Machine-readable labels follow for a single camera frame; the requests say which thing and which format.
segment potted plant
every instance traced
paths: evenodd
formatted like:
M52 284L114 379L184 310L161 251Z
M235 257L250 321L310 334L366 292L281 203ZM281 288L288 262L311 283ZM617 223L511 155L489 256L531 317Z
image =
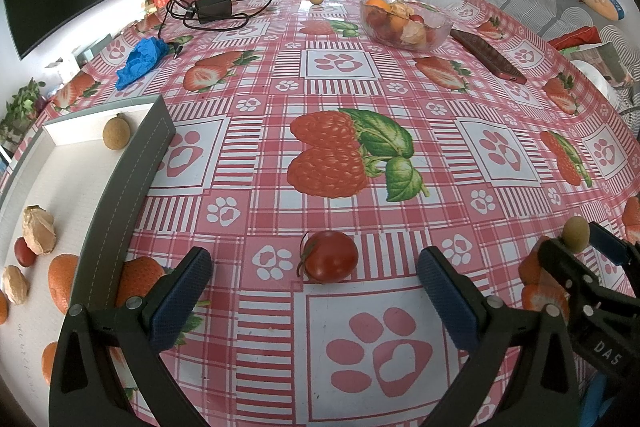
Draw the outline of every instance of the potted plant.
M10 153L18 149L29 127L47 104L40 94L40 88L44 86L44 82L31 79L13 95L11 102L6 103L6 115L0 121L0 144Z

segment blue glove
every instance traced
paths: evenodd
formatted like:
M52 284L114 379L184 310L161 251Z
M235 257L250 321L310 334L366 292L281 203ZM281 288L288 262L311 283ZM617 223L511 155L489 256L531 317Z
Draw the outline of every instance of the blue glove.
M116 71L118 75L116 89L124 89L147 71L152 70L168 51L169 46L162 39L156 37L142 39L131 50L124 68Z

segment red tomato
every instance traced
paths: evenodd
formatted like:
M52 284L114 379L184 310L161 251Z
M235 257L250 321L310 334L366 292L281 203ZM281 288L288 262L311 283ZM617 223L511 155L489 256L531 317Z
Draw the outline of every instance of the red tomato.
M321 283L340 282L345 279L358 264L358 249L353 239L342 232L324 230L316 232L306 242L300 255L300 268L304 266L306 274Z

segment black cable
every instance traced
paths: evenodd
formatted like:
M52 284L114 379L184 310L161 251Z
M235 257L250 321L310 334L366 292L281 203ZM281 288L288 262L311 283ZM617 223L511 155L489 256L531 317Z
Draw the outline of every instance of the black cable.
M198 15L198 10L195 5L196 1L187 2L185 0L169 0L169 2L166 4L166 7L165 7L164 18L162 19L162 22L160 23L160 27L158 28L158 38L160 38L160 35L162 33L162 28L164 28L164 25L166 23L166 18L168 15L171 15L171 17L173 17L174 19L181 20L182 24L186 28L190 28L192 30L201 30L206 32L229 32L229 31L239 30L240 28L244 28L249 23L249 19L252 19L257 15L260 15L263 11L265 11L267 7L271 4L271 1L273 0L268 0L267 4L265 4L257 12L253 14L247 14L247 13L241 12L241 13L235 13L229 17L216 17L213 15L207 15L207 18L213 19L213 22L228 21L228 20L242 20L242 24L233 26L231 28L204 28L202 26L191 26L187 24L187 21L195 20L196 16ZM182 15L177 14L174 11L174 7L176 5L182 8L183 10L185 10L185 13Z

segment red pillow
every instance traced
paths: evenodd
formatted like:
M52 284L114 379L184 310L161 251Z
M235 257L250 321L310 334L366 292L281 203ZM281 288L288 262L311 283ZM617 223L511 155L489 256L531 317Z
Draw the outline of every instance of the red pillow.
M560 51L580 46L580 44L600 44L601 42L596 26L583 26L575 32L550 40L549 44Z

